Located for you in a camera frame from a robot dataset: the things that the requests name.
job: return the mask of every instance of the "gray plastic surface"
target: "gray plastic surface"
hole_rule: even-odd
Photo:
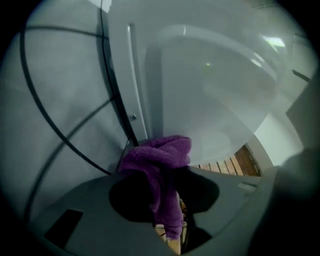
[[[216,255],[239,255],[238,252],[245,252],[268,203],[276,172],[267,172],[260,181],[259,177],[237,177],[190,169],[216,182],[220,198],[207,212],[194,215],[196,225],[216,237],[189,254],[211,255],[217,252]],[[114,174],[79,185],[43,211],[31,228],[43,240],[43,235],[53,223],[67,209],[74,209],[82,211],[83,216],[65,247],[72,254],[172,255],[151,223],[131,222],[114,211],[109,202],[109,191],[121,179],[123,176]],[[257,188],[249,192],[238,187],[239,183],[257,184]]]

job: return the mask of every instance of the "wooden slat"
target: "wooden slat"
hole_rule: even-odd
[[[176,255],[180,255],[181,254],[180,239],[179,240],[168,239],[167,243],[168,243],[168,246],[170,247],[170,249],[172,251],[174,251]]]
[[[219,161],[218,166],[222,174],[229,174],[225,161]]]
[[[211,171],[209,164],[200,164],[200,168],[203,170]]]
[[[240,150],[235,153],[235,157],[238,160],[239,165],[241,166],[243,175],[260,176],[260,174],[255,169],[254,162],[251,160],[250,152],[246,148],[246,146],[240,148]]]
[[[225,164],[226,164],[226,167],[228,168],[228,171],[230,174],[237,175],[236,170],[234,168],[234,165],[232,164],[230,158],[225,160]]]
[[[182,244],[184,244],[186,242],[186,236],[187,236],[187,227],[184,226],[184,227],[182,227],[182,233],[180,236],[180,239],[182,240]]]
[[[211,171],[220,173],[217,163],[209,163],[209,165],[210,165]]]
[[[164,242],[166,241],[166,235],[164,234],[165,233],[164,228],[155,228],[155,232],[159,235],[159,237],[161,238],[162,241],[164,241]]]
[[[243,176],[244,173],[242,172],[241,167],[240,167],[235,155],[231,157],[231,161],[232,161],[233,166],[235,168],[236,174],[238,174],[239,176]]]

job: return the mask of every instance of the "white wall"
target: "white wall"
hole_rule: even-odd
[[[107,17],[105,33],[108,34]],[[84,0],[44,1],[28,26],[62,26],[101,34],[99,8]],[[1,190],[22,216],[33,182],[61,140],[39,112],[22,71],[19,35],[11,42],[0,71]],[[27,30],[25,51],[35,89],[52,120],[66,136],[110,98],[101,54],[94,36]],[[114,172],[127,138],[109,104],[71,139],[102,168]],[[104,175],[67,146],[48,170],[35,199],[32,217],[80,183]]]
[[[284,41],[283,58],[287,65],[269,114],[248,142],[254,158],[264,171],[271,163],[273,166],[282,165],[289,157],[304,149],[301,134],[297,133],[298,122],[293,125],[288,118],[288,110],[298,101],[308,83],[294,75],[292,70],[312,78],[319,60],[305,38],[304,31],[284,10],[274,6],[257,11],[265,16],[272,28],[269,36],[280,37]],[[296,120],[299,119],[297,116],[304,115],[304,111],[307,111],[302,111],[301,107],[299,110],[293,110]]]

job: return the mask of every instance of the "gray wall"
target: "gray wall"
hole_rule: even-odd
[[[287,111],[301,142],[306,149],[318,149],[320,145],[320,70],[316,70],[308,86]]]
[[[107,31],[107,16],[104,14]],[[49,0],[28,26],[55,25],[101,34],[99,8],[84,0]],[[35,178],[61,140],[42,117],[23,74],[17,34],[0,70],[0,186],[19,216]],[[48,114],[66,136],[110,98],[102,40],[79,33],[30,30],[25,34],[27,64]],[[114,172],[127,137],[112,104],[103,108],[70,140],[88,158]],[[32,219],[84,181],[104,175],[65,146],[48,170],[37,194]]]

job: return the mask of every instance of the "screw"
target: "screw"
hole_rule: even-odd
[[[130,121],[137,120],[136,114],[131,114],[131,115],[129,115],[129,120],[130,120]]]

